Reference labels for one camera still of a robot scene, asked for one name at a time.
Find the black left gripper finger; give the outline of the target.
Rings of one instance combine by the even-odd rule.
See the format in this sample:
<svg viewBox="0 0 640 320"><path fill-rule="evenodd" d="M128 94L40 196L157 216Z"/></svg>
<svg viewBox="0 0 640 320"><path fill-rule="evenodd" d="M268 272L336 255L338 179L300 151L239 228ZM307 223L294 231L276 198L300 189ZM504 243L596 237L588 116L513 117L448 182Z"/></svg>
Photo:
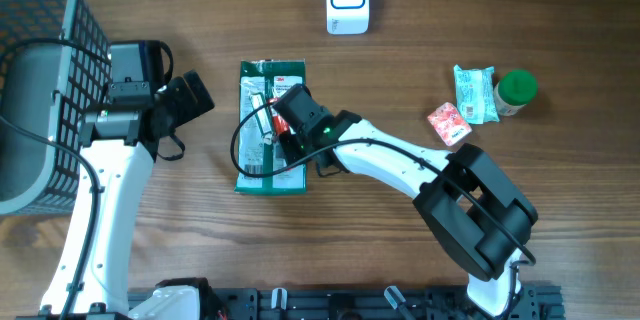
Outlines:
<svg viewBox="0 0 640 320"><path fill-rule="evenodd" d="M209 91L195 70L184 74L184 80L192 98L189 111L192 115L202 115L215 107Z"/></svg>
<svg viewBox="0 0 640 320"><path fill-rule="evenodd" d="M171 125L183 125L197 117L198 100L184 77L170 80L158 94Z"/></svg>

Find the red stick sachet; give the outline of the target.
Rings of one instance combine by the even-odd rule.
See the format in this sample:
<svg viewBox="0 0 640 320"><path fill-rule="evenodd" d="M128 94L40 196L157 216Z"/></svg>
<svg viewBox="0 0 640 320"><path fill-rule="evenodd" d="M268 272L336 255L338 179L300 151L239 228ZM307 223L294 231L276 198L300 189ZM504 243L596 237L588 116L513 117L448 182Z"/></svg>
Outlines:
<svg viewBox="0 0 640 320"><path fill-rule="evenodd" d="M275 104L278 101L279 101L278 97L270 98L269 104L271 105L270 112L272 116L272 122L273 122L275 133L277 135L282 135L284 133L288 133L290 131L290 128L289 128L289 124L275 110Z"/></svg>

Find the green 3M cleaner package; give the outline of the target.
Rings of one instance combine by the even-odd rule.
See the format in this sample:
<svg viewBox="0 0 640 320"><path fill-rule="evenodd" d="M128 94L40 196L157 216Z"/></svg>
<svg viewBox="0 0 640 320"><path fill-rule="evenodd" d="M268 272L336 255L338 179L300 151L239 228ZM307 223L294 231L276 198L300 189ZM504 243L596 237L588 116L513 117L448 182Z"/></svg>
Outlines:
<svg viewBox="0 0 640 320"><path fill-rule="evenodd" d="M305 83L306 68L303 60L243 61L240 65L239 119L245 124L236 137L237 162L242 168L235 190L256 195L293 195L306 192L306 167L300 165L273 177L263 178L285 164L278 135L272 145L262 142L258 124L250 102L252 93L262 93L269 104L270 98L280 97L296 84Z"/></svg>

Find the green narrow box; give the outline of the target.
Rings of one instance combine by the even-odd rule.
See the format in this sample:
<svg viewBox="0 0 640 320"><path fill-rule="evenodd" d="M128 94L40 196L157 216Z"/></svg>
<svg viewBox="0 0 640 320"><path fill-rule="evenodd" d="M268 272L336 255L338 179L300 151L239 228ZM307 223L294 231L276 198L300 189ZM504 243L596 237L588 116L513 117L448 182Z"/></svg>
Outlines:
<svg viewBox="0 0 640 320"><path fill-rule="evenodd" d="M254 117L258 124L262 142L266 145L272 145L275 139L275 131L264 95L262 93L252 93L250 102L255 111Z"/></svg>

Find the orange tissue packet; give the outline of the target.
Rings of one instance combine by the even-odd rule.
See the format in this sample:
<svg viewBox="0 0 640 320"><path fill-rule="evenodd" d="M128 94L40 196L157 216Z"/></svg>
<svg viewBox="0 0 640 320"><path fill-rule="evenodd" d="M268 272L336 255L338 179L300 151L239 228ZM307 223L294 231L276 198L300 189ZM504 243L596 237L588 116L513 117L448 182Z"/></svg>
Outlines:
<svg viewBox="0 0 640 320"><path fill-rule="evenodd" d="M472 132L471 126L449 102L439 106L427 120L447 146L455 145Z"/></svg>

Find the mint flushable wipes pack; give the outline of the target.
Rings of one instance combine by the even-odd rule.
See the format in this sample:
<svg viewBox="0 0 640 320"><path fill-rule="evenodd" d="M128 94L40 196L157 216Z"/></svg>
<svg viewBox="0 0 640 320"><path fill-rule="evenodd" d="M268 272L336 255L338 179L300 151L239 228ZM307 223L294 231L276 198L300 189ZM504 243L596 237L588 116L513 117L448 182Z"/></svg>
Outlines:
<svg viewBox="0 0 640 320"><path fill-rule="evenodd" d="M499 122L494 96L494 67L485 69L462 69L453 67L457 109L469 124Z"/></svg>

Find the green lid jar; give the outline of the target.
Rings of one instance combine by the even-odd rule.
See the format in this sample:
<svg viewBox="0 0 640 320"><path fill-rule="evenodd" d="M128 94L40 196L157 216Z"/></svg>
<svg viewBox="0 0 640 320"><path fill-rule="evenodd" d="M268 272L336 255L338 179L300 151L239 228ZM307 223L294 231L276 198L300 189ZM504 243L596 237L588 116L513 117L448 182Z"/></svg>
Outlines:
<svg viewBox="0 0 640 320"><path fill-rule="evenodd" d="M494 87L497 113L515 115L536 97L537 92L538 82L533 74L523 69L510 71Z"/></svg>

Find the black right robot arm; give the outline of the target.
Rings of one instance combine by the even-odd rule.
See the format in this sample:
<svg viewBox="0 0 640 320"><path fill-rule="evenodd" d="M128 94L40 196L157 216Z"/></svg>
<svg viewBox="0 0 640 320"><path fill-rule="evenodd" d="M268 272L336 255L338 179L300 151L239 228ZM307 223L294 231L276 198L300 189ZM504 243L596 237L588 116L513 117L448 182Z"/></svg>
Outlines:
<svg viewBox="0 0 640 320"><path fill-rule="evenodd" d="M482 149L432 150L386 134L342 111L282 110L299 153L383 182L411 198L447 255L469 275L468 299L485 316L506 318L521 289L519 269L538 213Z"/></svg>

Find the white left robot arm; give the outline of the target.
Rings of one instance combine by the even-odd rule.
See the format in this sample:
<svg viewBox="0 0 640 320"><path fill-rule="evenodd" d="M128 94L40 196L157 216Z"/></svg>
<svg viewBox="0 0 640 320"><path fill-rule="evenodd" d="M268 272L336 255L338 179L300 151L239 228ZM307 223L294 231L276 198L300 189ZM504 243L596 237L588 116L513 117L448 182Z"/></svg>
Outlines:
<svg viewBox="0 0 640 320"><path fill-rule="evenodd" d="M58 268L39 319L130 319L128 272L136 216L158 158L177 127L212 110L196 71L142 100L113 96L82 118L80 181Z"/></svg>

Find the grey mesh shopping basket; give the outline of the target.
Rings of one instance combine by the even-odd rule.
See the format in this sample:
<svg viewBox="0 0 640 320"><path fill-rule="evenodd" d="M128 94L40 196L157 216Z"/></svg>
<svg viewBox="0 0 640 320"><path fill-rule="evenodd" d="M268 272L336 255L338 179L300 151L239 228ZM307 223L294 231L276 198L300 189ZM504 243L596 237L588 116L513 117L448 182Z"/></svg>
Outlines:
<svg viewBox="0 0 640 320"><path fill-rule="evenodd" d="M1 212L72 211L78 123L111 79L85 0L1 0Z"/></svg>

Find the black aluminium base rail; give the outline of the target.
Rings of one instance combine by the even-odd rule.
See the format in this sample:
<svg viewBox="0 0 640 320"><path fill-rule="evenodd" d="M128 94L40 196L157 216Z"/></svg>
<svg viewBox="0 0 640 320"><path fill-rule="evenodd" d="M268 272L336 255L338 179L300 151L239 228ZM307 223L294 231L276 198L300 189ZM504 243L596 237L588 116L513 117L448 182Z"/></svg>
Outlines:
<svg viewBox="0 0 640 320"><path fill-rule="evenodd" d="M401 319L381 289L290 290L286 304L273 305L271 291L252 288L218 288L228 319ZM405 307L418 320L480 319L466 298L464 286L403 289ZM511 310L513 320L565 320L561 288L525 284Z"/></svg>

